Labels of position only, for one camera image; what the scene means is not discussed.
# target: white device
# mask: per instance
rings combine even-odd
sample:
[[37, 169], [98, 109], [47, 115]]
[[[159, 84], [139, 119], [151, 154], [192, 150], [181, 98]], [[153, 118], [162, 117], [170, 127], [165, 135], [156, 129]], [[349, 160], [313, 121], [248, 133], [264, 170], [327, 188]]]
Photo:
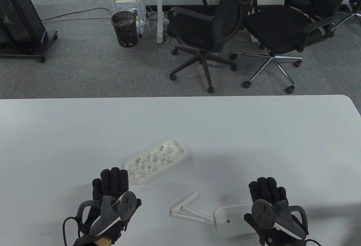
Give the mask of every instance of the white device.
[[128, 161], [124, 169], [128, 171], [130, 182], [133, 184], [141, 184], [154, 175], [182, 161], [185, 154], [186, 152], [181, 144], [173, 139], [161, 144], [148, 153], [144, 153]]
[[255, 230], [244, 220], [251, 213], [252, 204], [220, 207], [214, 214], [217, 231], [226, 238], [255, 234]]

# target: black chair base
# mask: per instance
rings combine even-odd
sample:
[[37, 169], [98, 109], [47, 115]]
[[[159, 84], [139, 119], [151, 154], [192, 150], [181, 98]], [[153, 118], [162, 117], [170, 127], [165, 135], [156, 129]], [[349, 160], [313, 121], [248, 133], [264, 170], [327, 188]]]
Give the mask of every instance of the black chair base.
[[243, 53], [243, 52], [234, 52], [231, 54], [231, 60], [235, 60], [237, 58], [237, 56], [239, 54], [242, 55], [248, 55], [248, 56], [256, 56], [256, 57], [262, 57], [262, 58], [266, 58], [266, 62], [258, 69], [258, 71], [248, 80], [243, 82], [242, 86], [243, 88], [249, 88], [252, 84], [253, 79], [258, 75], [258, 73], [260, 73], [265, 66], [269, 63], [269, 62], [273, 62], [277, 68], [284, 74], [284, 76], [287, 78], [287, 80], [291, 83], [290, 86], [288, 86], [285, 91], [287, 92], [287, 94], [292, 94], [296, 84], [294, 83], [294, 81], [290, 78], [290, 76], [287, 74], [287, 72], [285, 72], [285, 70], [283, 69], [283, 67], [281, 67], [281, 65], [279, 64], [279, 62], [276, 60], [277, 59], [290, 59], [290, 60], [296, 60], [293, 63], [294, 67], [299, 67], [302, 63], [302, 57], [294, 57], [294, 56], [284, 56], [284, 55], [275, 55], [275, 56], [271, 56], [269, 54], [262, 54], [262, 53]]
[[208, 53], [207, 51], [194, 49], [194, 48], [191, 48], [188, 46], [177, 45], [172, 50], [172, 54], [176, 55], [178, 53], [178, 50], [181, 50], [185, 53], [193, 54], [193, 57], [191, 57], [189, 60], [187, 60], [186, 62], [181, 64], [175, 70], [173, 70], [169, 74], [169, 79], [171, 79], [172, 81], [175, 81], [177, 79], [177, 76], [175, 75], [177, 72], [180, 72], [181, 70], [185, 69], [186, 67], [189, 67], [190, 65], [193, 65], [194, 63], [199, 62], [203, 66], [203, 70], [204, 70], [205, 76], [207, 78], [207, 83], [208, 83], [208, 93], [210, 93], [210, 94], [212, 94], [214, 92], [214, 87], [212, 86], [212, 81], [210, 79], [207, 61], [214, 61], [214, 62], [230, 65], [232, 71], [237, 70], [236, 62], [232, 62], [231, 60]]

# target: gray controller grip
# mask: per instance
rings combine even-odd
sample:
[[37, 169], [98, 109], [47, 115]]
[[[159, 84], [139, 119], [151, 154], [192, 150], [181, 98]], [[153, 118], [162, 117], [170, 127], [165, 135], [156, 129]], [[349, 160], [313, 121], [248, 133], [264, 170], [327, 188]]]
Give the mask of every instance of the gray controller grip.
[[300, 206], [290, 206], [290, 211], [294, 212], [294, 211], [298, 211], [301, 214], [301, 220], [302, 220], [302, 225], [303, 227], [308, 230], [308, 221], [307, 221], [307, 215], [305, 210], [303, 209], [303, 207]]
[[83, 212], [86, 207], [100, 208], [100, 201], [88, 200], [88, 201], [84, 201], [80, 204], [80, 206], [78, 207], [78, 212], [76, 214], [77, 223], [78, 223], [80, 229], [83, 227]]

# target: white plastic tray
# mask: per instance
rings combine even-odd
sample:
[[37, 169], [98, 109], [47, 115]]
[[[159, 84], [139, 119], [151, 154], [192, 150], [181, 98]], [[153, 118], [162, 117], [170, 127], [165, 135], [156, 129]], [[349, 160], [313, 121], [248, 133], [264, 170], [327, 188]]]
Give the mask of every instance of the white plastic tray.
[[186, 153], [181, 144], [173, 139], [169, 140], [149, 153], [139, 155], [128, 161], [124, 169], [128, 171], [129, 181], [142, 184], [156, 174], [182, 161]]

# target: chair seat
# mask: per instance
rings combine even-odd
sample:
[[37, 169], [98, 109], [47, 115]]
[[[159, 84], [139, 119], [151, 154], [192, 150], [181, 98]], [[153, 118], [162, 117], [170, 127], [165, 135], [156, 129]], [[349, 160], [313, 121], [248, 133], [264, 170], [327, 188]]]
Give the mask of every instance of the chair seat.
[[[205, 10], [197, 10], [197, 12], [213, 15], [213, 12], [206, 12]], [[190, 46], [195, 46], [198, 49], [213, 49], [212, 24], [210, 22], [192, 18], [184, 14], [176, 14], [174, 16], [174, 21], [177, 22], [179, 32], [182, 35], [182, 40], [185, 43]], [[171, 37], [175, 37], [172, 23], [169, 23], [167, 26], [167, 34]]]
[[[284, 54], [298, 49], [299, 35], [303, 28], [312, 23], [310, 19], [287, 6], [266, 8], [243, 19], [246, 29], [275, 54]], [[312, 31], [307, 44], [322, 38], [320, 29]]]

